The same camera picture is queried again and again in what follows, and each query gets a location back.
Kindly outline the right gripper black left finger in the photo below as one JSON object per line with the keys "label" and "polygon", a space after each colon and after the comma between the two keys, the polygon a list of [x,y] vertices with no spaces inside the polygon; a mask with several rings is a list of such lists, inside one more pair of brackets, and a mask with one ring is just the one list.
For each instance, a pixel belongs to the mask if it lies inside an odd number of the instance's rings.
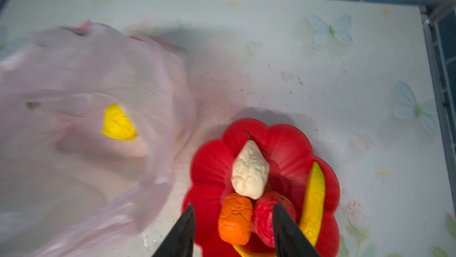
{"label": "right gripper black left finger", "polygon": [[152,257],[192,257],[196,216],[194,206],[187,206]]}

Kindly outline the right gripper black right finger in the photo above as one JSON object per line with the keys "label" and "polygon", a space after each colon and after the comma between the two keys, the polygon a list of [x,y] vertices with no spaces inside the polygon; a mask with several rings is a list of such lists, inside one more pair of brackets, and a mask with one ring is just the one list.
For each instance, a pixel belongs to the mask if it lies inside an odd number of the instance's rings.
{"label": "right gripper black right finger", "polygon": [[273,207],[273,232],[277,257],[320,257],[281,204]]}

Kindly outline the yellow banana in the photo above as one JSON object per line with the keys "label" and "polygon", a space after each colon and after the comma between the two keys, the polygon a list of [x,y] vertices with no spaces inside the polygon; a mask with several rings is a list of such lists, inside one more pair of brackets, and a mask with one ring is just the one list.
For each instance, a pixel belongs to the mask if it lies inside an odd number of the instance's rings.
{"label": "yellow banana", "polygon": [[[325,200],[325,177],[317,162],[313,163],[304,199],[304,211],[299,223],[300,231],[309,240],[312,246],[316,245],[323,223],[324,200]],[[257,200],[249,198],[255,209]],[[253,222],[251,234],[255,233]],[[257,253],[245,249],[245,245],[232,245],[235,251],[242,257],[255,257]]]}

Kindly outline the red apple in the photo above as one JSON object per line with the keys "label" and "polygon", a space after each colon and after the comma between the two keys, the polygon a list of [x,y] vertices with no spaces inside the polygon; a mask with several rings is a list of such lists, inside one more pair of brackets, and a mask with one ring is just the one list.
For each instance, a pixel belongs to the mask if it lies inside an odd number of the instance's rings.
{"label": "red apple", "polygon": [[273,208],[275,204],[281,204],[289,213],[292,220],[296,220],[296,210],[291,201],[277,192],[265,192],[259,200],[256,201],[253,227],[255,233],[261,241],[268,247],[275,248],[274,230],[273,230]]}

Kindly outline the orange fruit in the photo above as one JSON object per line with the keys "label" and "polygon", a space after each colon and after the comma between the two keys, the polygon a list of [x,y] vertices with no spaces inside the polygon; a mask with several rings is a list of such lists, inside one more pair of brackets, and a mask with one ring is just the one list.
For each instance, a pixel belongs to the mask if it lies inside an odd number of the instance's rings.
{"label": "orange fruit", "polygon": [[223,201],[218,218],[220,238],[231,245],[246,245],[251,237],[253,210],[249,198],[237,193],[229,194]]}

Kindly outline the beige pear fruit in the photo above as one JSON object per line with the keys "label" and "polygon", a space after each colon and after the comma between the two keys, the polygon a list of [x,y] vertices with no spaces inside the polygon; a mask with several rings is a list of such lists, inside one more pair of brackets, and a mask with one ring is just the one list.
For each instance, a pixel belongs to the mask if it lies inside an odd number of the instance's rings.
{"label": "beige pear fruit", "polygon": [[248,140],[237,155],[232,166],[231,183],[235,192],[253,200],[264,193],[270,165],[253,140]]}

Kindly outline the pink plastic fruit bag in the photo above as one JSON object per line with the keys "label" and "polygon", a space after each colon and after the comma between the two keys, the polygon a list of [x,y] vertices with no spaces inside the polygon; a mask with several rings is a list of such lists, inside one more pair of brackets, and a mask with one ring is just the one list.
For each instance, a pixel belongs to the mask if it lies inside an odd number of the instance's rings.
{"label": "pink plastic fruit bag", "polygon": [[[111,104],[134,140],[102,134]],[[181,51],[90,22],[35,35],[1,61],[1,255],[91,257],[139,234],[196,116]]]}

